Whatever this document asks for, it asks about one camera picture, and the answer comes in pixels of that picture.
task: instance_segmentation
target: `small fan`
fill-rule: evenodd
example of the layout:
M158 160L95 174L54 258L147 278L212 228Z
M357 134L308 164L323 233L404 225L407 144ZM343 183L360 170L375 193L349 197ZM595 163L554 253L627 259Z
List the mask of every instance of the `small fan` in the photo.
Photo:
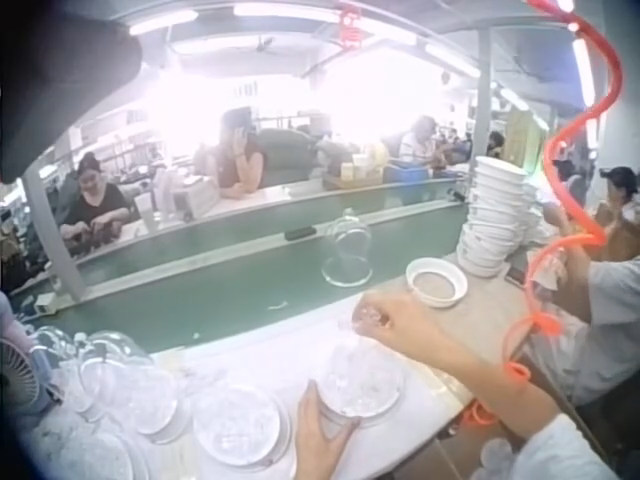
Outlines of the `small fan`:
M0 339L0 348L2 403L20 414L35 415L42 412L52 402L45 388L49 375L46 362L40 365L41 362L34 361L35 357L30 359L5 338Z

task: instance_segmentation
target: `ceiling light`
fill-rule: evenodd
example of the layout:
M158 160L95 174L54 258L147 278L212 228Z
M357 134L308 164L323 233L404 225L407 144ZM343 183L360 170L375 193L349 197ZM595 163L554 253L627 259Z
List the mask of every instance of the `ceiling light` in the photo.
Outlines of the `ceiling light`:
M182 55L218 52L231 48L255 48L260 38L256 35L238 35L235 37L213 37L187 40L172 44L173 49Z
M542 120L538 115L536 115L535 113L533 114L533 121L536 122L538 124L538 126L544 130L545 132L549 131L549 125L547 124L547 122L545 122L544 120Z
M529 105L527 105L527 102L522 100L513 90L503 88L500 90L500 95L502 95L505 100L510 101L518 110L522 110L523 112L529 110Z
M179 10L177 12L136 23L129 28L129 34L142 35L143 33L152 32L153 30L170 27L179 23L192 22L196 18L198 18L198 12L195 10Z
M233 13L239 17L289 17L325 23L340 22L338 10L278 3L241 3L233 7ZM415 33L371 18L360 18L358 26L367 33L405 45L414 46L418 41Z
M431 44L427 44L424 47L424 49L428 54L433 55L436 58L439 58L443 62L448 63L454 68L457 68L461 72L466 73L470 77L480 78L480 69L478 69L477 67L474 67L470 63L467 63L465 60L461 59L460 57L453 55L448 50L445 50L444 48L438 47L436 45L431 45Z
M58 170L58 167L56 167L55 165L45 165L40 169L38 173L40 175L40 178L44 180L45 178L47 178L49 175L53 174L57 170Z
M598 148L598 121L594 118L587 121L587 147Z
M575 5L573 4L573 0L558 0L558 7L565 12L573 12Z
M582 99L587 107L590 107L596 101L596 90L593 85L593 74L591 73L591 59L587 43L578 38L573 41L573 53L576 56L578 64L578 73L580 74L580 84L582 85Z

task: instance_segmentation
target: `red sign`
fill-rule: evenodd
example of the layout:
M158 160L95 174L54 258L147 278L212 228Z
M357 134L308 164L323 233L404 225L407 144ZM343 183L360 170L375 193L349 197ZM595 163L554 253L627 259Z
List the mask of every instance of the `red sign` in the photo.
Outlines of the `red sign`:
M358 26L362 15L356 7L345 7L340 13L340 43L345 50L362 47L362 30Z

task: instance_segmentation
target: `hair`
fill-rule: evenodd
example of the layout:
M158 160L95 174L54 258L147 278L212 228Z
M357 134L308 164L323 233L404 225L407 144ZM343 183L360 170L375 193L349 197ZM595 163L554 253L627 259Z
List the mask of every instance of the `hair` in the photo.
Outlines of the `hair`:
M615 167L602 175L618 190L624 190L627 199L638 193L638 179L629 167Z
M493 142L495 148L502 148L504 146L504 135L497 130L493 130L489 134L489 141Z
M429 115L423 115L416 120L416 123L413 124L413 130L416 131L420 128L426 127L427 125L435 130L438 126L438 122L436 122L435 118L430 117Z
M563 182L569 180L569 178L578 173L576 166L571 160L554 160L553 166L556 167L558 177L560 177L560 180Z
M88 170L100 172L100 162L98 162L93 152L87 152L84 154L76 170L77 176L80 177L80 175Z

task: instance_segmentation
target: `orange coiled hose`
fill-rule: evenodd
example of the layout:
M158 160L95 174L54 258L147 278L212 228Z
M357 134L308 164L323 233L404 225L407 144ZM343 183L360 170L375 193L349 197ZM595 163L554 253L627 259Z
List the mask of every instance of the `orange coiled hose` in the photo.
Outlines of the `orange coiled hose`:
M607 237L602 227L600 227L595 220L589 217L587 212L578 205L558 178L558 173L553 166L553 159L556 157L560 144L562 142L567 142L571 137L575 136L580 129L586 125L588 120L600 117L600 115L613 105L622 90L622 66L620 64L620 59L611 44L592 25L577 16L575 13L564 12L558 8L555 3L551 3L549 0L527 0L527 3L538 10L557 17L567 25L577 25L578 28L576 35L579 38L585 39L588 45L594 47L607 61L611 74L611 82L609 85L609 92L602 100L580 114L569 125L550 138L545 145L543 163L544 173L549 179L551 188L562 203L562 206L566 209L569 215L571 215L574 221L582 227L585 233L564 237L551 243L543 248L529 265L524 293L530 315L520 320L509 329L502 344L502 358L505 369L523 381L528 381L531 378L531 373L523 365L510 361L509 347L513 344L512 339L514 335L522 330L528 330L531 327L537 328L549 336L559 335L562 332L562 325L560 322L552 315L543 312L540 302L535 298L533 291L533 279L536 272L548 255L552 255L561 248L577 245L605 245L607 242ZM479 402L474 402L472 404L472 406L465 412L463 420L468 423L479 425L489 425L495 422L493 415Z

